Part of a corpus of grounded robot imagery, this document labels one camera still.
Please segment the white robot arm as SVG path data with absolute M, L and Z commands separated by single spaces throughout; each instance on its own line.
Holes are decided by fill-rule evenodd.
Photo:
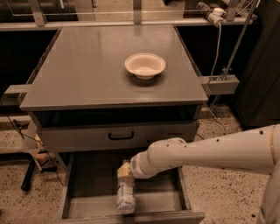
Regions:
M 149 179 L 183 165 L 268 173 L 256 224 L 280 224 L 280 125 L 188 143 L 174 137 L 152 143 L 117 170 L 116 209 L 136 209 L 135 180 Z

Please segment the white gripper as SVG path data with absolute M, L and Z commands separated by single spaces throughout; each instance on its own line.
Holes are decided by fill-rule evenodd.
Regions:
M 146 153 L 138 153 L 130 161 L 123 160 L 121 167 L 117 170 L 117 177 L 127 178 L 131 173 L 136 179 L 148 179 L 154 176 L 154 168 Z

